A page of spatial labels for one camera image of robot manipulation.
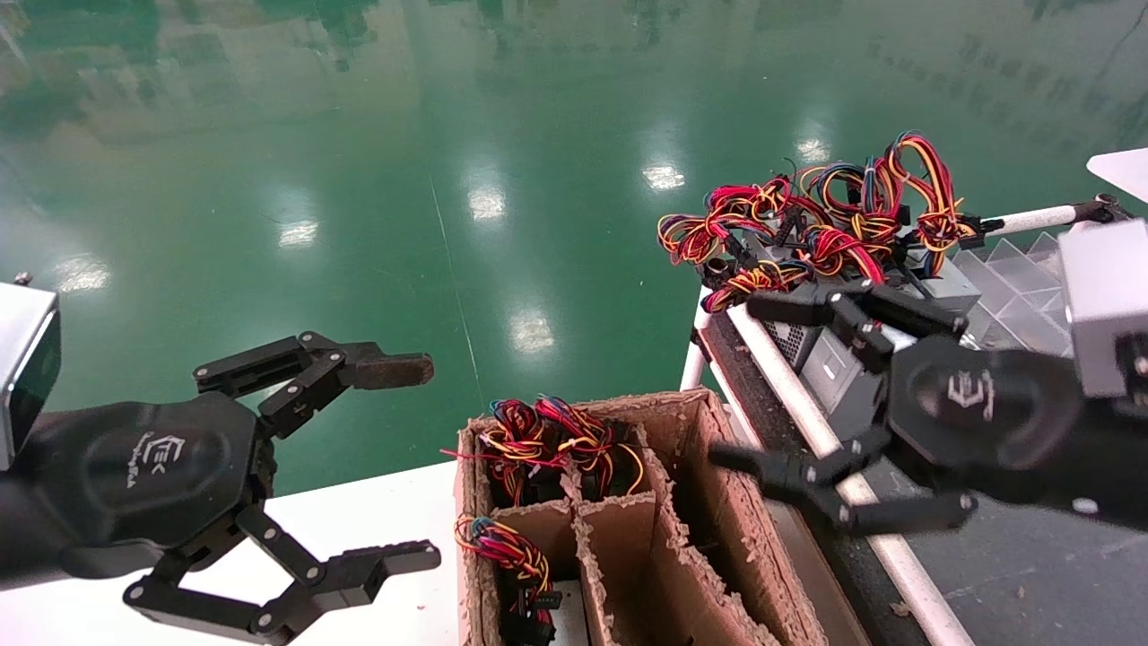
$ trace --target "yellow wire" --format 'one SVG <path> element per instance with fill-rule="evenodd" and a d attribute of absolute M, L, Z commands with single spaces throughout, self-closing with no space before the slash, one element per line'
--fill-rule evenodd
<path fill-rule="evenodd" d="M 638 485 L 642 484 L 642 477 L 645 476 L 645 467 L 642 465 L 642 460 L 638 459 L 638 454 L 635 453 L 634 450 L 626 446 L 625 444 L 620 444 L 618 446 L 621 446 L 627 452 L 629 452 L 629 454 L 634 457 L 634 464 L 638 466 L 638 477 L 635 478 L 634 484 L 630 485 L 630 489 L 626 491 L 626 496 L 630 496 L 631 493 L 634 493 L 634 490 L 636 490 Z"/>

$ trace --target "white table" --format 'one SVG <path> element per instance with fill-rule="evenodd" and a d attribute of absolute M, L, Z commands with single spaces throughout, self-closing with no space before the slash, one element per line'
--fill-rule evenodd
<path fill-rule="evenodd" d="M 437 569 L 387 579 L 373 605 L 328 613 L 293 644 L 458 644 L 453 482 L 455 464 L 448 462 L 267 501 L 271 517 L 319 559 L 356 547 L 419 539 L 429 539 L 442 553 Z M 0 593 L 0 644 L 241 644 L 156 624 L 124 606 L 124 590 L 141 575 L 63 581 Z M 279 566 L 245 542 L 205 571 L 188 575 L 183 585 L 262 604 L 289 582 Z"/>

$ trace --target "wire harness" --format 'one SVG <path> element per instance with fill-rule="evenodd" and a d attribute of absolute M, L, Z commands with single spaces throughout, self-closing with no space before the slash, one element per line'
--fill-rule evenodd
<path fill-rule="evenodd" d="M 906 166 L 909 156 L 920 159 L 922 172 Z M 925 202 L 912 226 L 902 202 L 906 186 Z M 928 139 L 910 130 L 863 165 L 794 165 L 792 176 L 776 174 L 761 185 L 719 186 L 705 197 L 705 216 L 662 217 L 658 241 L 672 263 L 695 264 L 699 271 L 714 258 L 732 256 L 731 274 L 712 285 L 701 302 L 713 312 L 754 291 L 789 291 L 819 277 L 884 283 L 890 270 L 909 271 L 905 259 L 912 249 L 923 249 L 922 266 L 905 279 L 920 285 L 936 278 L 949 249 L 983 240 L 979 218 L 962 213 L 960 205 L 948 166 Z M 746 250 L 747 239 L 781 249 L 784 257 L 759 259 Z"/>

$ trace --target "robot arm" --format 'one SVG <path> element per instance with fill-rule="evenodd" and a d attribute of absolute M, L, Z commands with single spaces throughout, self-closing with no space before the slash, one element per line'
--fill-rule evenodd
<path fill-rule="evenodd" d="M 23 364 L 21 376 L 37 366 Z M 14 460 L 0 473 L 0 590 L 154 568 L 124 592 L 145 616 L 277 645 L 328 610 L 371 604 L 388 576 L 437 567 L 439 551 L 416 542 L 318 561 L 263 512 L 277 470 L 272 439 L 347 389 L 412 387 L 432 375 L 427 356 L 305 333 L 197 368 L 201 395 L 189 402 L 8 415 L 13 430 L 34 422 L 26 439 L 9 441 Z M 234 399 L 276 384 L 258 413 Z M 257 606 L 179 587 L 246 538 L 292 575 L 280 597 Z"/>
<path fill-rule="evenodd" d="M 819 301 L 759 293 L 760 319 L 825 326 L 882 375 L 874 419 L 824 459 L 715 446 L 711 460 L 753 475 L 767 498 L 853 536 L 954 529 L 971 492 L 1148 530 L 1148 336 L 1111 345 L 1126 397 L 1088 397 L 1073 360 L 960 345 L 965 320 L 926 301 L 861 282 Z M 881 320 L 918 337 L 893 352 Z M 934 496 L 851 507 L 835 487 L 887 457 Z"/>

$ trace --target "white pipe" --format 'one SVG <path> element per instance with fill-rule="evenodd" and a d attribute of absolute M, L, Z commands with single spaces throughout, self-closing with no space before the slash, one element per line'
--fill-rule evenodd
<path fill-rule="evenodd" d="M 701 287 L 701 295 L 698 296 L 698 309 L 693 312 L 693 329 L 705 330 L 709 326 L 709 314 L 701 309 L 701 298 L 709 295 L 709 289 Z M 690 343 L 685 351 L 685 369 L 682 371 L 682 384 L 677 390 L 688 391 L 701 386 L 701 369 L 706 366 L 706 358 L 701 355 L 698 344 Z"/>
<path fill-rule="evenodd" d="M 1037 210 L 1002 215 L 1000 219 L 1004 223 L 1004 226 L 985 233 L 985 236 L 1008 235 L 1009 233 L 1016 233 L 1018 231 L 1031 231 L 1033 228 L 1045 228 L 1047 226 L 1056 226 L 1058 224 L 1069 224 L 1076 219 L 1076 217 L 1077 209 L 1072 204 L 1038 208 Z"/>
<path fill-rule="evenodd" d="M 762 376 L 777 394 L 777 399 L 785 406 L 801 436 L 809 444 L 817 458 L 823 458 L 841 447 L 837 434 L 833 433 L 825 417 L 805 389 L 789 363 L 766 334 L 761 322 L 751 317 L 745 305 L 730 308 L 729 318 L 737 328 L 742 340 L 750 349 L 754 364 Z M 837 488 L 838 493 L 850 505 L 876 503 L 877 497 L 864 478 L 856 474 L 845 480 Z M 901 593 L 905 602 L 913 610 L 913 616 L 933 646 L 974 646 L 972 638 L 953 614 L 948 602 L 937 590 L 937 584 L 921 566 L 916 554 L 899 535 L 875 536 L 869 538 L 869 545 L 881 560 L 890 578 Z"/>

